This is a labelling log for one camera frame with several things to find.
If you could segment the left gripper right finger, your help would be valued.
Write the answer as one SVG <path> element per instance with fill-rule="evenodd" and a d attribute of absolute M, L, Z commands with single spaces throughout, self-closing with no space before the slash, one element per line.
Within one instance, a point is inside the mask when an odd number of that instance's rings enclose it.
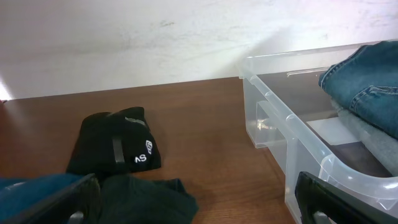
<path fill-rule="evenodd" d="M 397 224 L 397 218 L 308 173 L 300 172 L 295 198 L 303 224 Z"/>

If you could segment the dark blue jeans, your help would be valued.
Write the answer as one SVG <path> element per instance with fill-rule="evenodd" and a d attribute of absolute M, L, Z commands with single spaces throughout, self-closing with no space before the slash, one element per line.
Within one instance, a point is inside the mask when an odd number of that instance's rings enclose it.
<path fill-rule="evenodd" d="M 397 41 L 362 45 L 320 76 L 340 106 L 397 138 Z"/>

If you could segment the light blue jeans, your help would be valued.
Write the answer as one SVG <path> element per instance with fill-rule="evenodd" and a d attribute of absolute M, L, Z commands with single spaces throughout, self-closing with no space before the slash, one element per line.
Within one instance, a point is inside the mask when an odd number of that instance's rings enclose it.
<path fill-rule="evenodd" d="M 368 124 L 333 99 L 331 105 L 342 124 L 394 177 L 397 177 L 397 139 Z"/>

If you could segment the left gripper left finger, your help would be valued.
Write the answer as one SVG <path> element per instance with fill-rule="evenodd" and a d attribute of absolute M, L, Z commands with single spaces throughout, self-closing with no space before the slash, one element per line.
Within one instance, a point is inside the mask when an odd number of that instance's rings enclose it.
<path fill-rule="evenodd" d="M 6 219 L 6 223 L 97 223 L 100 211 L 100 186 L 95 175 L 88 174 Z"/>

